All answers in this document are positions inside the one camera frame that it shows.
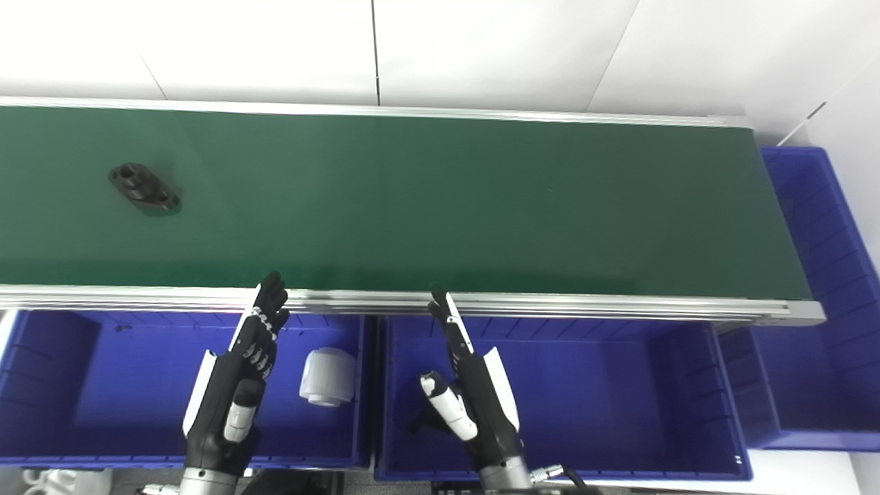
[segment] white wall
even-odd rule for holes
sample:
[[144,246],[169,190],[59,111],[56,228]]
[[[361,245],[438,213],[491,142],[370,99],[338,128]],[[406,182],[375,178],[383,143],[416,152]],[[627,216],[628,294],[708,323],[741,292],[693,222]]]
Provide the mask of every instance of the white wall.
[[880,58],[833,95],[792,140],[828,150],[875,267],[880,266],[878,131]]
[[0,94],[748,115],[778,140],[877,0],[0,3]]

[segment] white cylindrical object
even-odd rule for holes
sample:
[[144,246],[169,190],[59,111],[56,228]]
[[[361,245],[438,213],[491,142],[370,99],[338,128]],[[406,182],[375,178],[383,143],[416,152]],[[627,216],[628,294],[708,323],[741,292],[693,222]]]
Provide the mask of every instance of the white cylindrical object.
[[339,407],[355,396],[357,360],[347,352],[322,347],[305,359],[299,396],[310,403]]

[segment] blue storage crate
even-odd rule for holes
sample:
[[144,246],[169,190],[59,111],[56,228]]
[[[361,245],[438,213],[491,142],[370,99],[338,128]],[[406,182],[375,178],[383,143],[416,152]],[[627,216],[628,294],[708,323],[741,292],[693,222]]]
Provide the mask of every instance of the blue storage crate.
[[825,151],[764,148],[828,321],[721,337],[749,447],[880,450],[880,287]]
[[[0,360],[0,464],[160,468],[183,464],[183,415],[206,349],[222,353],[236,314],[18,315]],[[365,467],[372,320],[293,315],[278,337],[252,466]],[[320,347],[357,356],[356,393],[339,408],[299,396]]]
[[[474,349],[497,346],[517,399],[528,465],[584,478],[745,480],[751,470],[706,323],[465,318]],[[429,317],[384,320],[378,480],[471,480],[460,440],[406,430],[428,406],[419,375],[452,379]]]

